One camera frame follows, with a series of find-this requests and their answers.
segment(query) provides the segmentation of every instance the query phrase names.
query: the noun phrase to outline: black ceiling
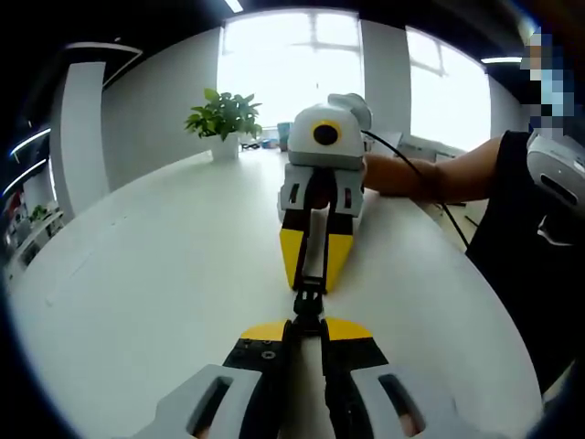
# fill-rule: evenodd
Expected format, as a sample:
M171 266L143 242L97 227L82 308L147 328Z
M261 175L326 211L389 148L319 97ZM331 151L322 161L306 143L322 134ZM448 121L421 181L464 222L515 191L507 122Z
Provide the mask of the black ceiling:
M516 23L501 1L239 0L245 12L288 6L356 10L363 19L394 27L417 27L476 59L521 54L523 45ZM8 110L0 133L3 154L47 123L55 79L63 65L59 52L66 44L112 43L119 38L120 44L143 50L144 60L234 16L223 0L67 0L19 2L11 7L11 12L3 13L9 23L1 26L5 33L3 107ZM489 73L521 102L534 100L527 75L517 66L490 67ZM47 148L46 143L40 142L35 156L42 154L43 148ZM19 169L11 166L0 171L0 183L4 183L11 181Z

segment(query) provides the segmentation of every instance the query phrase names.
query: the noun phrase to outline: window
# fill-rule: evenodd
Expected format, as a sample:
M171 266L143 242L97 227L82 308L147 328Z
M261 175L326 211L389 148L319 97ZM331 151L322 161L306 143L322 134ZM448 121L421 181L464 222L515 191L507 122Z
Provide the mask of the window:
M471 151L490 138L491 107L481 64L418 30L407 28L410 133Z
M291 122L329 93L364 95L354 13L282 10L229 20L222 33L218 90L254 93L264 128Z

